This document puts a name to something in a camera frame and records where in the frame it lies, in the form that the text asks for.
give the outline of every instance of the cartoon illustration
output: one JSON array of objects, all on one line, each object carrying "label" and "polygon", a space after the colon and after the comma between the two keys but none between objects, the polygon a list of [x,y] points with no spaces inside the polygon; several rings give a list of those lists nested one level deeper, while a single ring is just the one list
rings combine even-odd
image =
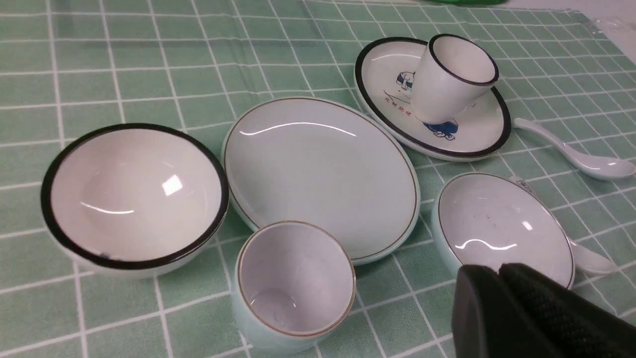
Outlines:
[{"label": "cartoon illustration", "polygon": [[411,90],[413,87],[413,81],[415,79],[415,72],[402,72],[397,76],[396,83],[402,85],[403,90]]},{"label": "cartoon illustration", "polygon": [[[386,90],[384,94],[387,95],[387,102],[392,103],[393,107],[399,108],[401,112],[405,113],[407,116],[410,116],[412,113],[408,111],[408,107],[406,109],[402,106],[398,106],[399,102],[404,102],[406,104],[411,104],[410,92],[413,88],[413,81],[415,80],[415,72],[404,71],[400,72],[396,78],[396,84],[400,85],[400,89],[397,90],[397,93],[394,91],[390,91],[393,94],[390,94]],[[428,128],[436,137],[444,138],[448,141],[454,140],[454,134],[459,130],[459,125],[457,121],[451,119],[442,124],[424,124],[425,127]]]},{"label": "cartoon illustration", "polygon": [[459,125],[453,119],[448,122],[444,122],[442,124],[424,124],[435,136],[440,138],[446,138],[446,140],[451,141],[455,139],[453,134],[457,133],[457,129]]}]

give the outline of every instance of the blue cartoon figure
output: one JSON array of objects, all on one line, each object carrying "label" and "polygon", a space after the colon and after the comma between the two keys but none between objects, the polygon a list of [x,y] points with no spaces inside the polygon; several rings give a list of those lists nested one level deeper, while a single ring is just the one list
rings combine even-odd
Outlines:
[{"label": "blue cartoon figure", "polygon": [[402,86],[403,90],[410,90],[413,87],[415,72],[402,72],[397,76],[396,83]]},{"label": "blue cartoon figure", "polygon": [[455,139],[453,134],[457,133],[457,129],[459,126],[454,119],[451,119],[448,122],[444,122],[442,124],[424,124],[428,129],[435,134],[435,136],[440,138],[446,138],[446,140],[451,141]]},{"label": "blue cartoon figure", "polygon": [[[413,81],[415,80],[415,72],[400,72],[397,75],[396,83],[400,85],[402,90],[397,90],[398,93],[385,90],[384,93],[393,101],[402,101],[406,104],[411,104],[411,99],[408,96],[408,92],[413,88]],[[451,119],[442,124],[424,124],[436,137],[444,138],[448,141],[455,140],[454,134],[457,133],[459,125],[457,121]]]}]

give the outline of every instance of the white spoon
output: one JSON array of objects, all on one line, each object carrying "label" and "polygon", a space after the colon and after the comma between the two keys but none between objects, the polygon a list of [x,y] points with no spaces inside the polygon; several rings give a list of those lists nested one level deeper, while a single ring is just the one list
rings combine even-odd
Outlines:
[{"label": "white spoon", "polygon": [[636,173],[636,166],[623,159],[597,157],[577,152],[565,144],[557,136],[550,133],[539,124],[533,123],[523,118],[515,118],[513,121],[515,128],[530,131],[552,143],[573,165],[585,174],[599,180],[614,180],[627,178]]},{"label": "white spoon", "polygon": [[[539,200],[537,194],[534,193],[525,180],[518,176],[512,176],[510,180]],[[570,243],[572,256],[574,257],[574,265],[577,269],[593,276],[609,275],[618,269],[616,264],[605,258],[605,256],[599,255],[589,248],[585,248],[584,246],[575,243],[570,240],[570,238],[568,238],[567,241]]]}]

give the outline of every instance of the ceramic dinnerware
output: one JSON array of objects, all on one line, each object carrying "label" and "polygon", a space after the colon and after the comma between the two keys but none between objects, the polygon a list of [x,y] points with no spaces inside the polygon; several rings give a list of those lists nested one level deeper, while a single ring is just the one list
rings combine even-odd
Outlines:
[{"label": "ceramic dinnerware", "polygon": [[453,275],[463,264],[497,271],[521,262],[572,287],[574,258],[563,229],[538,199],[507,179],[486,173],[452,178],[435,200],[431,222]]},{"label": "ceramic dinnerware", "polygon": [[435,35],[413,73],[411,105],[425,124],[442,124],[472,106],[499,79],[481,47],[452,34]]},{"label": "ceramic dinnerware", "polygon": [[326,338],[355,297],[353,265],[326,231],[296,221],[265,226],[243,245],[232,307],[255,348],[293,354]]},{"label": "ceramic dinnerware", "polygon": [[[509,178],[511,182],[519,185],[523,190],[532,194],[534,197],[537,197],[537,194],[534,193],[534,190],[530,188],[528,183],[519,178],[518,176],[512,176]],[[570,244],[570,249],[572,250],[572,257],[574,258],[574,265],[576,269],[580,269],[582,272],[587,273],[588,275],[609,275],[610,273],[616,272],[618,267],[615,263],[610,261],[603,255],[599,255],[596,252],[586,248],[576,242],[572,241],[570,238],[567,239]]]},{"label": "ceramic dinnerware", "polygon": [[550,142],[572,165],[592,178],[598,180],[616,180],[628,178],[636,174],[636,166],[631,162],[624,159],[597,157],[596,155],[577,152],[547,129],[541,127],[538,123],[523,118],[515,118],[513,123],[515,128],[529,131]]},{"label": "ceramic dinnerware", "polygon": [[192,260],[221,225],[223,169],[203,144],[153,124],[118,124],[66,147],[46,172],[44,220],[55,242],[89,270],[126,278]]},{"label": "ceramic dinnerware", "polygon": [[419,39],[384,38],[362,50],[355,74],[367,111],[402,144],[437,159],[475,161],[498,151],[510,136],[511,121],[495,87],[442,124],[424,124],[417,118],[412,88],[426,48],[426,41]]},{"label": "ceramic dinnerware", "polygon": [[299,220],[323,228],[354,265],[390,254],[420,206],[415,170],[377,123],[338,103],[278,99],[230,129],[223,165],[247,225]]}]

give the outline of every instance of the plate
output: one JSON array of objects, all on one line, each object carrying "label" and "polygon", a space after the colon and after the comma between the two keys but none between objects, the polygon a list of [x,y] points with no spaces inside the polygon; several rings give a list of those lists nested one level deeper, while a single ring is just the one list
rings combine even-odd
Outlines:
[{"label": "plate", "polygon": [[521,262],[572,286],[574,258],[563,229],[537,198],[509,180],[486,173],[456,176],[439,193],[431,223],[454,272],[461,264],[497,271],[501,264]]},{"label": "plate", "polygon": [[260,104],[230,129],[222,156],[233,205],[252,230],[308,222],[333,235],[354,264],[390,254],[418,218],[419,184],[404,150],[342,104]]},{"label": "plate", "polygon": [[398,141],[437,159],[475,161],[495,153],[511,130],[508,107],[495,87],[448,122],[428,125],[415,116],[410,94],[425,48],[419,39],[384,38],[362,50],[355,76],[367,111]]}]

